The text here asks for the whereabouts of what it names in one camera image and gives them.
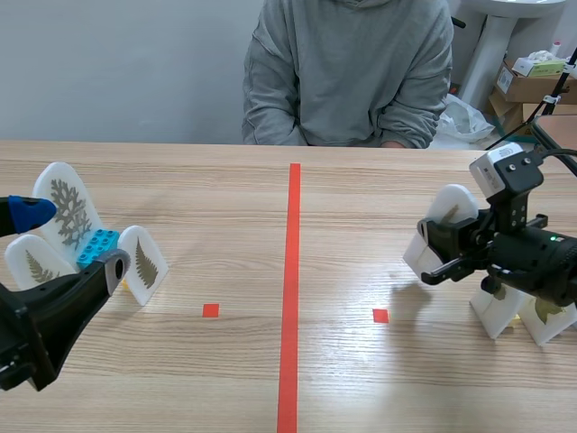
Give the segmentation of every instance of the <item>red square marker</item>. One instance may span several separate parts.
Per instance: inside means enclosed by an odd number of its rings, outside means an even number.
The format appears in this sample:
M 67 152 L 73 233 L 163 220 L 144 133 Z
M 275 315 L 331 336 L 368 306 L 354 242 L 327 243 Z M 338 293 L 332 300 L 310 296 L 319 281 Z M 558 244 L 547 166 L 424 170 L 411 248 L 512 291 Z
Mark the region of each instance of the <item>red square marker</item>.
M 389 311 L 387 309 L 374 309 L 372 316 L 375 323 L 389 323 Z
M 202 308 L 203 318 L 218 318 L 218 310 L 220 309 L 219 304 L 205 304 Z

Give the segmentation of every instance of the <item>hoodie sleeve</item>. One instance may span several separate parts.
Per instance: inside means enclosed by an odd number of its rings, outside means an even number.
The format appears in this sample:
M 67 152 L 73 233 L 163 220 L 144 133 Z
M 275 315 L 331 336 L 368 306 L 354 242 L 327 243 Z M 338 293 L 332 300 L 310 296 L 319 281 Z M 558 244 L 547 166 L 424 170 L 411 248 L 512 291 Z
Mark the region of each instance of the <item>hoodie sleeve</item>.
M 307 145 L 282 0 L 266 0 L 244 63 L 245 144 Z
M 379 116 L 383 143 L 399 142 L 417 149 L 429 147 L 439 117 L 446 108 L 446 96 L 451 85 L 452 41 L 451 15 L 444 7 L 397 95 Z

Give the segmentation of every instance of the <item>white wall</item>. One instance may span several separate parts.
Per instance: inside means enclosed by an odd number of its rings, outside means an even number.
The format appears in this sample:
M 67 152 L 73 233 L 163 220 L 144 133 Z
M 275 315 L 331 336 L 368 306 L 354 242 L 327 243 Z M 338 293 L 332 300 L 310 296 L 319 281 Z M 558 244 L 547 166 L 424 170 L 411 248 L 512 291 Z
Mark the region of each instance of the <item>white wall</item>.
M 262 0 L 0 0 L 0 138 L 239 143 Z

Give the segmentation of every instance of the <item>red tape line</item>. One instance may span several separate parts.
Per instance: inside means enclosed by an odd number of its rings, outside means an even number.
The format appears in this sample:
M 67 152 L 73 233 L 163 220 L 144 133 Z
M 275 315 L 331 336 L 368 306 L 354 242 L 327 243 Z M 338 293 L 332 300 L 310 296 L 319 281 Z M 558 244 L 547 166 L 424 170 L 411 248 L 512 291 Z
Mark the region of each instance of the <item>red tape line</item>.
M 280 331 L 277 433 L 298 428 L 298 255 L 300 245 L 300 164 L 290 164 L 287 243 Z

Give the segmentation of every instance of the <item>person's hand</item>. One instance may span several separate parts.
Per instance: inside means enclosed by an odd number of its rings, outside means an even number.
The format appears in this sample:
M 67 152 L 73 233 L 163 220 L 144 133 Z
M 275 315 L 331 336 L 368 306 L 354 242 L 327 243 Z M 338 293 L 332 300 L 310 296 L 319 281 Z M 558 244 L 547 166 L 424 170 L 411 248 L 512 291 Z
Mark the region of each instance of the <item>person's hand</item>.
M 399 142 L 385 142 L 382 144 L 381 147 L 384 147 L 386 149 L 407 149 Z

